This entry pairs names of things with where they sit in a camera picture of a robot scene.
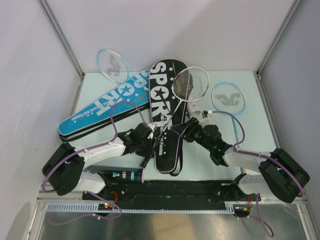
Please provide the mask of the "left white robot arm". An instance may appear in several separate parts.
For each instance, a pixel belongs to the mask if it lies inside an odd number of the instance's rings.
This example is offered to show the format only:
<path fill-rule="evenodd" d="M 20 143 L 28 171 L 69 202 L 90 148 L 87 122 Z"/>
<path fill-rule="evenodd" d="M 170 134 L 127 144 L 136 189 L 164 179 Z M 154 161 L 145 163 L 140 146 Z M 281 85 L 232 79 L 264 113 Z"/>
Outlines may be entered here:
<path fill-rule="evenodd" d="M 111 194 L 107 179 L 85 169 L 127 154 L 149 157 L 156 129 L 154 123 L 142 122 L 135 129 L 119 132 L 111 140 L 97 145 L 73 147 L 68 142 L 61 144 L 42 168 L 45 176 L 42 191 L 45 192 L 45 185 L 50 183 L 58 196 L 82 191 L 92 192 L 101 200 L 107 199 Z"/>

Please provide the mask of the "black racket cover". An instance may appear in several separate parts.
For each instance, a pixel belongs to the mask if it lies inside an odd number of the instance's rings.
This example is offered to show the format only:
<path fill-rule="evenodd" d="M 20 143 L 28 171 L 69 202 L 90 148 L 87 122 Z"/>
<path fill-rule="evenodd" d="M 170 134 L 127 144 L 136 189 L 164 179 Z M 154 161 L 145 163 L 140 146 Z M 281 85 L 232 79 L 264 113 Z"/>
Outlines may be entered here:
<path fill-rule="evenodd" d="M 157 172 L 177 176 L 183 166 L 183 140 L 170 127 L 185 121 L 187 104 L 179 104 L 172 92 L 172 83 L 187 65 L 178 59 L 167 58 L 156 62 L 149 72 L 149 102 L 155 135 L 160 140 L 154 150 Z"/>

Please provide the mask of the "black shuttlecock tube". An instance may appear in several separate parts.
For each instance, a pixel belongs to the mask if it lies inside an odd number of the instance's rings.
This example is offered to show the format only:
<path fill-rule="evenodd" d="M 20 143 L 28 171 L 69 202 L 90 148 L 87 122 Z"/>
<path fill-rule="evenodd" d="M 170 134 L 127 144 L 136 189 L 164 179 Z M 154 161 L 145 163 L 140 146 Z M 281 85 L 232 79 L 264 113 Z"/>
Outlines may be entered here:
<path fill-rule="evenodd" d="M 111 183 L 143 183 L 143 170 L 141 168 L 92 166 L 84 170 L 89 173 L 97 173 Z"/>

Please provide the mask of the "blue racket cover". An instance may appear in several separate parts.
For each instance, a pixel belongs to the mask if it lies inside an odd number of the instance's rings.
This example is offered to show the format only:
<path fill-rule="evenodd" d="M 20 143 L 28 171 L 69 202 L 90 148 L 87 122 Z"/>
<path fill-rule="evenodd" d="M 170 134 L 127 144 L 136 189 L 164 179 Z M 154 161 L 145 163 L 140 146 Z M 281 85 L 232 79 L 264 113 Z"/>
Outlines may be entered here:
<path fill-rule="evenodd" d="M 138 112 L 150 108 L 149 73 L 146 69 L 130 77 L 98 99 L 63 120 L 58 125 L 59 137 L 71 142 L 96 132 Z"/>

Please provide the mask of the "white frame racket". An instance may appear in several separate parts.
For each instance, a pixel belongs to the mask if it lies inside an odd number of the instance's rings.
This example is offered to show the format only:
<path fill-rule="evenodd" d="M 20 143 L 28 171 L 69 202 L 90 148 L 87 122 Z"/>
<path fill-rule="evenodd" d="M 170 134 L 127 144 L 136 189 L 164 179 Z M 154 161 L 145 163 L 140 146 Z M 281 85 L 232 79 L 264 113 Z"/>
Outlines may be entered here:
<path fill-rule="evenodd" d="M 179 72 L 171 85 L 173 95 L 179 100 L 173 114 L 182 102 L 191 103 L 201 99 L 208 91 L 209 80 L 208 72 L 197 66 Z"/>

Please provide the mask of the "white shuttlecock tube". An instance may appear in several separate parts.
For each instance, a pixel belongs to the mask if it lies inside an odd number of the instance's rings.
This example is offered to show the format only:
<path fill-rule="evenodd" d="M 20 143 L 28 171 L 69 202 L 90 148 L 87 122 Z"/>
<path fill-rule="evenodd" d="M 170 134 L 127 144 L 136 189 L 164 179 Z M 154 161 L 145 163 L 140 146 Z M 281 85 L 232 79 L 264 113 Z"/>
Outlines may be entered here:
<path fill-rule="evenodd" d="M 189 101 L 186 105 L 187 115 L 189 118 L 198 117 L 201 114 L 196 101 Z"/>

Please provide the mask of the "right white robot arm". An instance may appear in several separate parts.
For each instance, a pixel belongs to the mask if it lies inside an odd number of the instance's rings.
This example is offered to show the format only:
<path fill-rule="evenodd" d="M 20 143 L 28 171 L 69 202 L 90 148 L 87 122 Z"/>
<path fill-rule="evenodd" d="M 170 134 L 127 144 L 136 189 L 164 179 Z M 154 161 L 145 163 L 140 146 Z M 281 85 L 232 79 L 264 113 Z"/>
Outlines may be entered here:
<path fill-rule="evenodd" d="M 271 152 L 235 149 L 223 141 L 216 125 L 201 126 L 194 117 L 170 129 L 186 142 L 196 142 L 208 150 L 217 166 L 239 167 L 257 173 L 244 174 L 231 187 L 232 197 L 238 201 L 249 194 L 272 194 L 285 203 L 292 203 L 310 181 L 309 174 L 282 148 Z"/>

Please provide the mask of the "light blue racket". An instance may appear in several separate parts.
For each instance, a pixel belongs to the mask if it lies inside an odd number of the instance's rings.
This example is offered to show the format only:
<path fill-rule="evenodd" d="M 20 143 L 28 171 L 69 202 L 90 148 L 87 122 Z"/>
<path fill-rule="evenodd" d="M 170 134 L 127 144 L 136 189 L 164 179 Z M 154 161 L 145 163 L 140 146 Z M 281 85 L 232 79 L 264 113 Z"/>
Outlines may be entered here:
<path fill-rule="evenodd" d="M 247 105 L 245 95 L 232 82 L 220 82 L 211 92 L 211 101 L 217 111 L 228 112 L 233 116 L 242 114 Z"/>
<path fill-rule="evenodd" d="M 103 75 L 118 85 L 133 79 L 126 60 L 113 50 L 107 48 L 99 50 L 96 54 L 96 63 Z"/>

